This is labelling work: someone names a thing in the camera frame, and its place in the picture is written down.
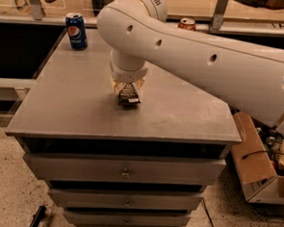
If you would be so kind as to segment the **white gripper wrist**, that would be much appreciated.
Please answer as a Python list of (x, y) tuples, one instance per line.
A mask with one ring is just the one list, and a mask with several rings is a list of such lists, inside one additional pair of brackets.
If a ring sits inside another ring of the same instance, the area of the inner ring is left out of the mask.
[(113, 93), (119, 94), (126, 83), (132, 83), (133, 96), (139, 97), (139, 91), (145, 83), (148, 62), (126, 55), (119, 50), (111, 50), (110, 69), (114, 78), (112, 83)]

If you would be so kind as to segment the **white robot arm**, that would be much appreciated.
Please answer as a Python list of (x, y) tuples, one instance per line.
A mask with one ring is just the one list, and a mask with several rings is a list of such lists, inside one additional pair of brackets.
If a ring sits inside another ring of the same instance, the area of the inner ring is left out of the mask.
[(284, 136), (284, 50), (169, 26), (165, 0), (116, 0), (97, 17), (113, 49), (115, 81), (143, 78), (148, 62)]

